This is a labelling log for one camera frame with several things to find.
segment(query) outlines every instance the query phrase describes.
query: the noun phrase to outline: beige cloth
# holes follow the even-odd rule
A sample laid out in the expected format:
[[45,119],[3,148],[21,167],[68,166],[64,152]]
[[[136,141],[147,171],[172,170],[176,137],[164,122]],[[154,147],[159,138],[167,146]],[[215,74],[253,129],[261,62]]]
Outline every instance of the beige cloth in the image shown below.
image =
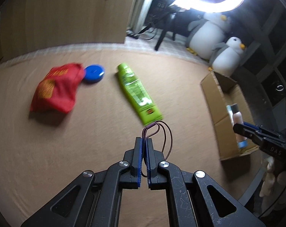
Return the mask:
[[[53,66],[101,64],[97,84],[80,84],[74,110],[30,114],[36,86]],[[132,149],[143,125],[121,92],[116,67],[126,62],[171,127],[168,161],[204,170],[239,198],[260,167],[259,153],[220,163],[214,129],[200,87],[207,66],[154,53],[89,50],[36,56],[0,68],[0,211],[19,227],[82,171],[107,169]],[[163,134],[153,138],[161,149]],[[168,226],[164,191],[124,190],[120,226]]]

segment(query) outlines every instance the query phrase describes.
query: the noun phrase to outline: blue bottle cap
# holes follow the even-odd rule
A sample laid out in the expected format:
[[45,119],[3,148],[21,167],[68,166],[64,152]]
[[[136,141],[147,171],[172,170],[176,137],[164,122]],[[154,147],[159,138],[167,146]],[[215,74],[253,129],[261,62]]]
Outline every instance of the blue bottle cap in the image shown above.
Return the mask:
[[99,82],[104,76],[105,70],[100,65],[91,65],[85,68],[84,80],[87,82]]
[[247,139],[245,141],[238,142],[238,147],[239,148],[245,148],[247,146],[248,146]]

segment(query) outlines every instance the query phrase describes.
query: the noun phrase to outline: plush toy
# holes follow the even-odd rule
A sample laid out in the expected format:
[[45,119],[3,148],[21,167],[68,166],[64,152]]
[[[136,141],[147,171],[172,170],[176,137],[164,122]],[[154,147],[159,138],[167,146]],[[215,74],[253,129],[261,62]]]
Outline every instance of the plush toy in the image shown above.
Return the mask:
[[231,37],[226,43],[213,46],[212,56],[209,60],[214,71],[225,76],[231,76],[238,67],[245,45],[237,37]]
[[[286,186],[286,171],[282,171],[277,177],[274,176],[275,163],[276,161],[273,157],[268,157],[262,162],[262,167],[267,172],[260,191],[260,197],[263,198],[262,212],[271,206]],[[278,201],[263,216],[267,216],[273,209],[278,211],[285,207],[286,189]]]
[[190,35],[186,47],[192,53],[209,60],[212,47],[223,42],[225,33],[230,30],[230,19],[221,13],[205,13],[203,18],[188,25]]

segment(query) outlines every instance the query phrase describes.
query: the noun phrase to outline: blue gripper pad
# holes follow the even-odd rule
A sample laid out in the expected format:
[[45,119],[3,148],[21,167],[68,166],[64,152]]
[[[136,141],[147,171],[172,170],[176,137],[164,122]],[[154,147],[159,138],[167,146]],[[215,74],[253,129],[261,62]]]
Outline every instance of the blue gripper pad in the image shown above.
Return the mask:
[[141,186],[142,160],[143,160],[143,140],[141,138],[139,147],[138,171],[137,171],[138,178],[136,181],[138,188]]
[[150,173],[150,161],[149,161],[149,149],[148,149],[148,144],[147,144],[147,140],[145,141],[145,156],[146,156],[146,168],[147,168],[147,183],[148,186],[150,185],[150,180],[151,180],[151,173]]

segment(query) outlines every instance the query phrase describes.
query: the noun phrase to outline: red snack bag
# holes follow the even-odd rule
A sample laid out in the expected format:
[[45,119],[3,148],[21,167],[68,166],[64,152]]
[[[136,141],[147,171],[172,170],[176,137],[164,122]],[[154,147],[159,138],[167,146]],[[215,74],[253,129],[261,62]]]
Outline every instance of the red snack bag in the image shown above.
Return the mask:
[[76,90],[85,76],[79,63],[69,63],[53,67],[38,84],[31,102],[32,112],[56,109],[62,113],[70,112],[76,101]]

